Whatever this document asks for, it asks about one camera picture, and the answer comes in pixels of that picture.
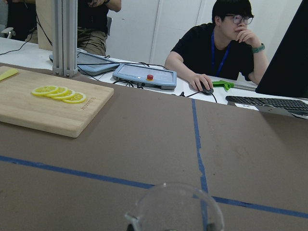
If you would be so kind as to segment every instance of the white wall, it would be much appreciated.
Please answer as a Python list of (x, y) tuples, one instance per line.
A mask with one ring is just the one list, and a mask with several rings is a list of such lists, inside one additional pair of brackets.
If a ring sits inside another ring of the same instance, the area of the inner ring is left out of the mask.
[[(187, 30), (211, 22), (215, 0), (123, 0), (113, 18), (107, 54), (114, 58), (164, 64)], [(301, 0), (250, 0), (255, 15), (249, 28), (272, 59)]]

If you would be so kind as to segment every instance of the red emergency stop button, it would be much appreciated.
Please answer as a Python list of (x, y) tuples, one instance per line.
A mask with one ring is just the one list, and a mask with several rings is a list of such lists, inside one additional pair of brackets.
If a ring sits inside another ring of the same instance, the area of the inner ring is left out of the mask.
[(146, 78), (146, 80), (148, 80), (148, 81), (153, 81), (153, 78), (154, 78), (153, 75), (148, 75), (147, 78)]

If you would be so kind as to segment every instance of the keyboard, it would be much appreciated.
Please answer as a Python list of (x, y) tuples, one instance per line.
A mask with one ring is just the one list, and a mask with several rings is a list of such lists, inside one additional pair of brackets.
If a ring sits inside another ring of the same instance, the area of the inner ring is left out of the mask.
[(308, 115), (308, 104), (301, 100), (285, 100), (276, 98), (255, 98), (243, 96), (226, 96), (226, 100), (233, 103), (271, 106), (287, 110), (298, 115)]

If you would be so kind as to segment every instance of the blue lanyard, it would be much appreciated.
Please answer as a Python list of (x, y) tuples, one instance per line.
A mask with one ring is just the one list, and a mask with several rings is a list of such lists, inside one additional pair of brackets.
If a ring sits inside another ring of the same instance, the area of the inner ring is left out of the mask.
[[(221, 69), (222, 69), (222, 66), (223, 64), (225, 63), (226, 59), (227, 59), (227, 56), (228, 56), (228, 53), (229, 53), (229, 50), (230, 50), (230, 46), (231, 46), (231, 42), (229, 43), (228, 47), (227, 47), (227, 50), (225, 52), (225, 55), (223, 56), (222, 60), (221, 60), (221, 63), (219, 65), (219, 68), (216, 72), (216, 77), (219, 77), (219, 74), (221, 72)], [(215, 42), (214, 42), (214, 30), (213, 30), (213, 33), (212, 33), (212, 71), (214, 72), (214, 65), (215, 65)]]

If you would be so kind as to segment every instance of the brown table surface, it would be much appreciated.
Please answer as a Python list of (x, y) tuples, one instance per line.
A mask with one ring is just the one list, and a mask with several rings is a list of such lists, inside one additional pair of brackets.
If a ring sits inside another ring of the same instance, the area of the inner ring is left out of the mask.
[(307, 229), (306, 120), (74, 79), (115, 89), (78, 138), (0, 122), (0, 230), (126, 230), (163, 182), (208, 190), (226, 231)]

